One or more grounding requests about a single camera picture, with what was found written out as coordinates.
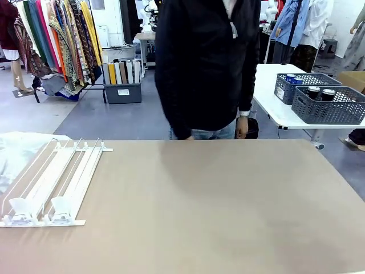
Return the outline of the person's left hand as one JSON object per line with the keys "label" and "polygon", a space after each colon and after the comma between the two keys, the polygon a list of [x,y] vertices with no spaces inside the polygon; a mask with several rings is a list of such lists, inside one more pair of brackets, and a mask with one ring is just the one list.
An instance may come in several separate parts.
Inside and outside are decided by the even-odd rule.
{"label": "person's left hand", "polygon": [[248,125],[248,117],[247,116],[240,116],[236,120],[236,133],[235,138],[236,139],[245,139],[246,135],[249,130]]}

